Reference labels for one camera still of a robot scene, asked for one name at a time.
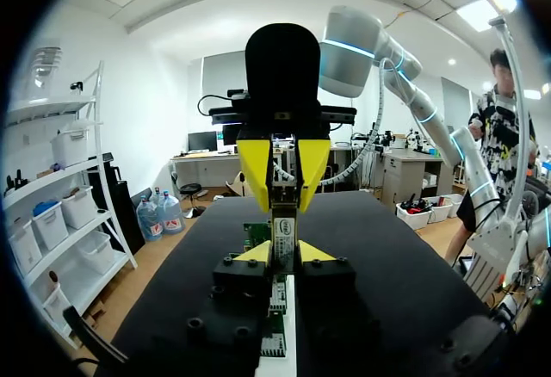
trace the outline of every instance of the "patterned shirt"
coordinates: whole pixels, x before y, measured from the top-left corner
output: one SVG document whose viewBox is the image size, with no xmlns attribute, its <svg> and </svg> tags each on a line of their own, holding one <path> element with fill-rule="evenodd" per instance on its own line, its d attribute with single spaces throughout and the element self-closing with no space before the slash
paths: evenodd
<svg viewBox="0 0 551 377">
<path fill-rule="evenodd" d="M 498 97 L 497 86 L 482 96 L 468 123 L 482 123 L 480 154 L 486 162 L 499 195 L 509 199 L 517 174 L 518 118 L 513 99 Z M 530 139 L 536 142 L 536 133 L 529 118 Z"/>
</svg>

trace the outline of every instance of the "black shorts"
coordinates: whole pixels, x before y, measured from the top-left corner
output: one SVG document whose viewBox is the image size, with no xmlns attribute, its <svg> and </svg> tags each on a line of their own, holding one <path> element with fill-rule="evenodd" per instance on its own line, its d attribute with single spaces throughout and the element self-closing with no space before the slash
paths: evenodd
<svg viewBox="0 0 551 377">
<path fill-rule="evenodd" d="M 468 191 L 465 193 L 465 197 L 457 209 L 457 218 L 463 221 L 465 229 L 469 232 L 476 230 L 476 215 L 474 214 L 473 200 Z"/>
</svg>

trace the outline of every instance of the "ceiling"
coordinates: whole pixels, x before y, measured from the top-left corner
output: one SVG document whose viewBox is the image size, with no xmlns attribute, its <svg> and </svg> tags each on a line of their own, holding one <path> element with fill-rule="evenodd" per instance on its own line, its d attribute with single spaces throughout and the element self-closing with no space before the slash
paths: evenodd
<svg viewBox="0 0 551 377">
<path fill-rule="evenodd" d="M 319 38 L 329 8 L 344 4 L 365 9 L 389 23 L 400 11 L 429 0 L 66 0 L 102 14 L 180 59 L 245 48 L 246 39 L 269 22 L 297 22 Z M 481 92 L 492 81 L 487 68 L 491 50 L 501 46 L 491 30 L 476 33 L 454 10 L 473 0 L 432 0 L 401 16 L 389 29 L 416 54 L 425 69 Z M 522 9 L 507 17 L 515 38 L 527 88 L 540 89 L 543 74 L 538 51 L 529 37 Z M 447 60 L 457 60 L 455 67 Z"/>
</svg>

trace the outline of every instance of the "yellow triangle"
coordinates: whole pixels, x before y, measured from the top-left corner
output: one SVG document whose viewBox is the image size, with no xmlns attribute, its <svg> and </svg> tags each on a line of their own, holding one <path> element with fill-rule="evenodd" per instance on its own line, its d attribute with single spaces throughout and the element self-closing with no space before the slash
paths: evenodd
<svg viewBox="0 0 551 377">
<path fill-rule="evenodd" d="M 264 241 L 260 245 L 255 246 L 252 250 L 248 250 L 240 256 L 236 256 L 236 261 L 249 261 L 256 259 L 260 263 L 268 265 L 269 251 L 271 250 L 272 241 Z"/>
<path fill-rule="evenodd" d="M 336 258 L 326 254 L 322 250 L 311 246 L 309 243 L 304 241 L 299 241 L 300 247 L 300 260 L 302 263 L 311 262 L 314 259 L 319 259 L 320 261 L 333 261 Z"/>
<path fill-rule="evenodd" d="M 304 178 L 300 192 L 300 210 L 302 212 L 306 212 L 308 209 L 319 181 L 325 173 L 330 149 L 330 140 L 299 140 L 300 169 Z"/>
<path fill-rule="evenodd" d="M 269 148 L 269 140 L 238 140 L 241 170 L 263 212 L 269 211 L 268 187 L 266 186 L 266 174 L 270 160 Z"/>
</svg>

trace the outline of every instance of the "black table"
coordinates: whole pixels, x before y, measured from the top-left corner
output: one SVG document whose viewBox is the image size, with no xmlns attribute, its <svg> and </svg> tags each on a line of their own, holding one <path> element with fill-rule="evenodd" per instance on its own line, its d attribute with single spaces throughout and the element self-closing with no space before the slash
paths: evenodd
<svg viewBox="0 0 551 377">
<path fill-rule="evenodd" d="M 214 267 L 228 252 L 242 250 L 243 223 L 267 218 L 253 198 L 216 201 L 158 269 L 113 345 L 132 355 L 154 349 L 159 339 L 181 342 L 186 320 L 201 310 L 210 293 Z M 315 195 L 298 223 L 300 239 L 333 256 L 348 257 L 357 272 L 358 292 L 381 321 L 386 349 L 434 342 L 467 317 L 488 314 L 461 277 L 371 195 Z M 300 315 L 296 322 L 298 374 L 311 375 Z"/>
</svg>

